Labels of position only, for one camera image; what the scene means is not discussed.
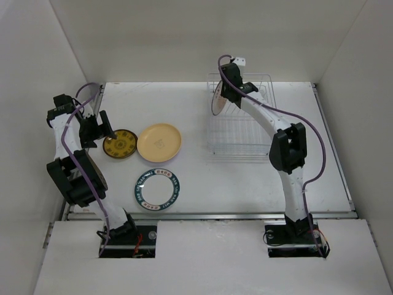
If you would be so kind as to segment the yellow patterned plate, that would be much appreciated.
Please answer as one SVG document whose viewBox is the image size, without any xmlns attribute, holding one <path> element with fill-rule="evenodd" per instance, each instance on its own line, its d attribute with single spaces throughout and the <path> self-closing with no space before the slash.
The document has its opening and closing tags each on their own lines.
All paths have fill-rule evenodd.
<svg viewBox="0 0 393 295">
<path fill-rule="evenodd" d="M 116 139 L 105 137 L 103 141 L 104 153 L 113 159 L 125 159 L 137 150 L 138 137 L 127 129 L 118 129 Z"/>
</svg>

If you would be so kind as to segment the beige deep plate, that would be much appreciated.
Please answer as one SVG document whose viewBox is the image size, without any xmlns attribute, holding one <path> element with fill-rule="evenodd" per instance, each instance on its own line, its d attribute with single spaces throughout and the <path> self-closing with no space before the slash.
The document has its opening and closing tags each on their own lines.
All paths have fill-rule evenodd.
<svg viewBox="0 0 393 295">
<path fill-rule="evenodd" d="M 174 158 L 182 146 L 180 131 L 170 124 L 153 124 L 144 129 L 137 142 L 141 157 L 149 162 L 162 163 Z"/>
</svg>

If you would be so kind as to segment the lilac plastic plate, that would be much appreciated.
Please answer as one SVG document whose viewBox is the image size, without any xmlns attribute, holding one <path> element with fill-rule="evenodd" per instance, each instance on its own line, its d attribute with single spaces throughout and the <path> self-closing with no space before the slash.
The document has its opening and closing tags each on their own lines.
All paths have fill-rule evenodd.
<svg viewBox="0 0 393 295">
<path fill-rule="evenodd" d="M 145 158 L 143 158 L 143 160 L 146 162 L 146 163 L 149 163 L 149 164 L 151 164 L 151 163 L 154 163 L 154 164 L 156 164 L 156 163 L 159 163 L 159 164 L 167 164 L 167 163 L 171 163 L 171 162 L 173 162 L 174 160 L 176 160 L 178 158 L 178 154 L 176 154 L 176 155 L 174 155 L 173 157 L 171 157 L 170 159 L 161 159 L 161 160 L 159 160 L 159 161 L 157 161 L 157 160 L 149 160 L 149 159 L 145 159 Z"/>
</svg>

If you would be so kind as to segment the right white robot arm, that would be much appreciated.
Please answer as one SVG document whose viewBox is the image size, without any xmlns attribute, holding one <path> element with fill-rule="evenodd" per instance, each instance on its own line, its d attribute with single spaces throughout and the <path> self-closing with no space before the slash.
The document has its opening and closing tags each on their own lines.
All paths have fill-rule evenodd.
<svg viewBox="0 0 393 295">
<path fill-rule="evenodd" d="M 234 62 L 219 65 L 222 81 L 220 95 L 249 114 L 271 138 L 268 158 L 279 173 L 285 198 L 284 234 L 299 242 L 309 228 L 309 213 L 303 201 L 303 166 L 307 156 L 306 128 L 279 116 L 278 111 L 263 102 L 258 88 L 244 83 L 239 66 Z"/>
</svg>

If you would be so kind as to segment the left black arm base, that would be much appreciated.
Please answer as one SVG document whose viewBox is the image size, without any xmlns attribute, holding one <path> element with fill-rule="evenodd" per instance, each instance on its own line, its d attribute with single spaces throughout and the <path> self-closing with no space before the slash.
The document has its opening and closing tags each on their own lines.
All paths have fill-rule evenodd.
<svg viewBox="0 0 393 295">
<path fill-rule="evenodd" d="M 105 231 L 97 231 L 101 239 L 98 250 L 99 258 L 155 258 L 157 242 L 156 222 L 136 222 L 136 230 L 128 230 L 119 237 L 110 238 L 105 244 Z"/>
</svg>

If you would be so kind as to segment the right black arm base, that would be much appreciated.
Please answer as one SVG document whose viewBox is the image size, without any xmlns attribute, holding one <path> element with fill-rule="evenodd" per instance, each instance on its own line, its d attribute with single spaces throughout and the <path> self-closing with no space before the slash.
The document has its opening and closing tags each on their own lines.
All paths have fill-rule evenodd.
<svg viewBox="0 0 393 295">
<path fill-rule="evenodd" d="M 282 222 L 267 222 L 263 241 L 267 245 L 269 258 L 327 258 L 330 245 L 318 224 L 313 231 L 291 236 Z"/>
</svg>

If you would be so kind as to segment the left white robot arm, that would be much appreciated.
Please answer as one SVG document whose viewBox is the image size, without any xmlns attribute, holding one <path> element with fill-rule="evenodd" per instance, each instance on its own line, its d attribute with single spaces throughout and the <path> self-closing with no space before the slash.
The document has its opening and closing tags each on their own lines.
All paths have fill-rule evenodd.
<svg viewBox="0 0 393 295">
<path fill-rule="evenodd" d="M 90 210 L 106 223 L 111 240 L 134 242 L 138 232 L 133 218 L 106 197 L 106 180 L 88 154 L 97 140 L 116 137 L 106 112 L 100 112 L 99 123 L 89 104 L 78 108 L 77 101 L 65 94 L 53 100 L 55 108 L 47 113 L 56 142 L 54 160 L 47 164 L 50 177 L 65 201 Z"/>
</svg>

